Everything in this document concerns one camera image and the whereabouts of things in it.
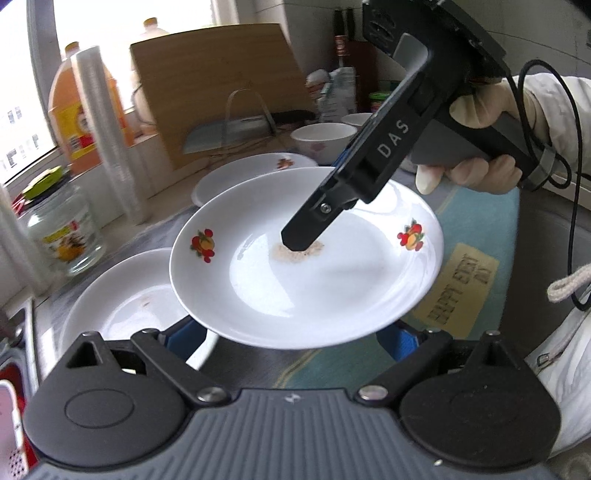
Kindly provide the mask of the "right white sleeve forearm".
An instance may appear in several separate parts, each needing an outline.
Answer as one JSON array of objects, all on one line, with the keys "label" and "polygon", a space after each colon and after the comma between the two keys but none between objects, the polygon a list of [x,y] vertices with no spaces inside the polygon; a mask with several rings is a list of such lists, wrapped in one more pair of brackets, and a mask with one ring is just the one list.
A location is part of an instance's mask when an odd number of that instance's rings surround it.
[{"label": "right white sleeve forearm", "polygon": [[[590,174],[590,80],[584,77],[563,77],[579,114],[582,132],[582,171]],[[526,105],[533,104],[533,129],[543,141],[550,143],[569,165],[577,165],[578,140],[570,99],[559,80],[550,73],[525,78]]]}]

